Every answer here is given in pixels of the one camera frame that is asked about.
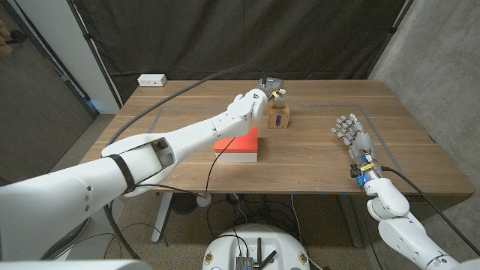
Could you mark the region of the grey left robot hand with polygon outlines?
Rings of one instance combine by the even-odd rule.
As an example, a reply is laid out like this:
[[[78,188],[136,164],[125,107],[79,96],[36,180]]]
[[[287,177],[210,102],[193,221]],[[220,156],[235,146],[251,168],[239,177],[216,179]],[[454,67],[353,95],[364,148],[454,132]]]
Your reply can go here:
[[[276,107],[281,108],[286,106],[284,100],[286,90],[284,89],[284,81],[282,79],[263,77],[258,80],[258,88],[264,91],[268,101],[272,101]]]

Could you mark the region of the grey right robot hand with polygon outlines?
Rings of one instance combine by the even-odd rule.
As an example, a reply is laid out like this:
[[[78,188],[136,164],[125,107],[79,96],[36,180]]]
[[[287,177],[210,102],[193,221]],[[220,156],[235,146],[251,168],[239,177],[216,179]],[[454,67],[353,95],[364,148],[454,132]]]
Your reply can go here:
[[[383,177],[383,171],[377,163],[374,143],[354,114],[338,118],[336,128],[333,127],[331,132],[347,146],[349,156],[366,181]]]

